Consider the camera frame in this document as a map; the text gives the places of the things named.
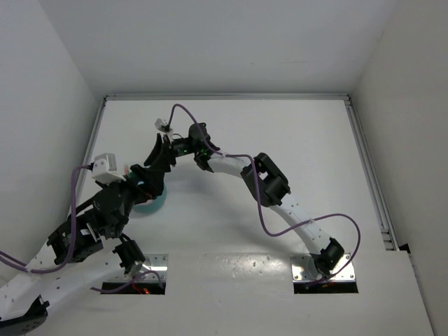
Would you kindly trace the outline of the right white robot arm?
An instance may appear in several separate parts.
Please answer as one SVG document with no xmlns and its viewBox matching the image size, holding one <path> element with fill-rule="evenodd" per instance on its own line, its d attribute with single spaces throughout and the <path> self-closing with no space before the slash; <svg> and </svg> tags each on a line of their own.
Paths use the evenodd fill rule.
<svg viewBox="0 0 448 336">
<path fill-rule="evenodd" d="M 242 179 L 258 206 L 278 214 L 290 226 L 287 231 L 294 231 L 301 238 L 317 272 L 330 276 L 344 255 L 344 248 L 300 207 L 292 196 L 288 179 L 267 154 L 260 153 L 253 159 L 246 155 L 220 155 L 204 123 L 191 125 L 188 136 L 178 139 L 173 138 L 173 129 L 163 120 L 158 119 L 155 127 L 159 133 L 144 162 L 146 167 L 170 169 L 177 158 L 192 154 L 201 170 Z"/>
</svg>

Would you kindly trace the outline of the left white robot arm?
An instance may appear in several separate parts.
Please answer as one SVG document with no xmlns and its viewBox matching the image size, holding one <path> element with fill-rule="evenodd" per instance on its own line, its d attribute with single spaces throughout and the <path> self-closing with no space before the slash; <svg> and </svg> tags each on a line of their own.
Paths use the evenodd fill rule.
<svg viewBox="0 0 448 336">
<path fill-rule="evenodd" d="M 63 271 L 84 262 L 101 251 L 107 239 L 117 239 L 113 254 L 120 260 L 130 284 L 152 274 L 159 287 L 165 285 L 160 274 L 141 268 L 146 260 L 138 244 L 123 234 L 130 212 L 137 204 L 154 200 L 164 190 L 165 169 L 134 164 L 132 174 L 123 176 L 103 159 L 77 166 L 71 173 L 71 188 L 76 189 L 79 171 L 91 171 L 100 191 L 77 205 L 71 194 L 71 213 L 47 238 L 38 254 L 28 263 L 1 254 L 1 262 L 18 270 L 18 275 L 1 287 L 1 334 L 25 335 L 41 326 L 53 301 L 44 291 L 62 289 Z"/>
</svg>

